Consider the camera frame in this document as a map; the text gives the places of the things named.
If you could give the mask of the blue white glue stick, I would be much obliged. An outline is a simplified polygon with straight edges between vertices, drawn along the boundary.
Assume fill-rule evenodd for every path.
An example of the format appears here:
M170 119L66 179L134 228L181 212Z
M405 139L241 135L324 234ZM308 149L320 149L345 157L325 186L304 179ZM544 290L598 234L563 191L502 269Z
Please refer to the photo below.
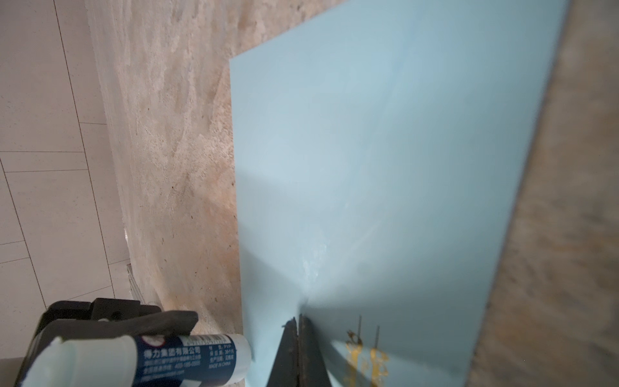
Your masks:
M124 335L56 338L27 371L23 386L226 386L251 365L242 335Z

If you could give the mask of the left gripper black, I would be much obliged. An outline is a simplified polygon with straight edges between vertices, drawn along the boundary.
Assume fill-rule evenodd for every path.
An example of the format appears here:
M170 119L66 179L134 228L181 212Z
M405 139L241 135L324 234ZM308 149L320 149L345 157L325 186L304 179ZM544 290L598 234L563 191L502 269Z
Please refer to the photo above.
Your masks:
M97 340L123 335L189 335L198 322L198 314L194 311L161 311L159 306L116 298L51 304L40 318L14 385L24 384L34 360L57 337Z

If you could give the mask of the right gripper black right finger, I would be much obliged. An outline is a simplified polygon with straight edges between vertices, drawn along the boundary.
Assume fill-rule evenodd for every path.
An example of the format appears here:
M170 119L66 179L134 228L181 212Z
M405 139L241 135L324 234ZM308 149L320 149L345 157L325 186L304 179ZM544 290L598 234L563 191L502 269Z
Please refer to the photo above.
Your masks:
M301 387L332 387L314 324L303 314L298 327L298 382Z

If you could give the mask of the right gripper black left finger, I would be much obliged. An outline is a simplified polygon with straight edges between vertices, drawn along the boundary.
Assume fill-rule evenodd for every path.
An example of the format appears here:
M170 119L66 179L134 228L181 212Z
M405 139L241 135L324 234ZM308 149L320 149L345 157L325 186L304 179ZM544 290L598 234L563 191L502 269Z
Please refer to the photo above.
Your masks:
M267 387L299 386L298 323L295 318L285 325Z

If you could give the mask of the teal paper envelope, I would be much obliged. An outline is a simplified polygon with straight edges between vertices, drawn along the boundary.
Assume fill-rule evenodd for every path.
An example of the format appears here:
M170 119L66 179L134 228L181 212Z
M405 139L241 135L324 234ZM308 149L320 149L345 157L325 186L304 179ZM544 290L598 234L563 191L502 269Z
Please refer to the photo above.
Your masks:
M230 61L243 327L335 386L463 386L565 1L348 1Z

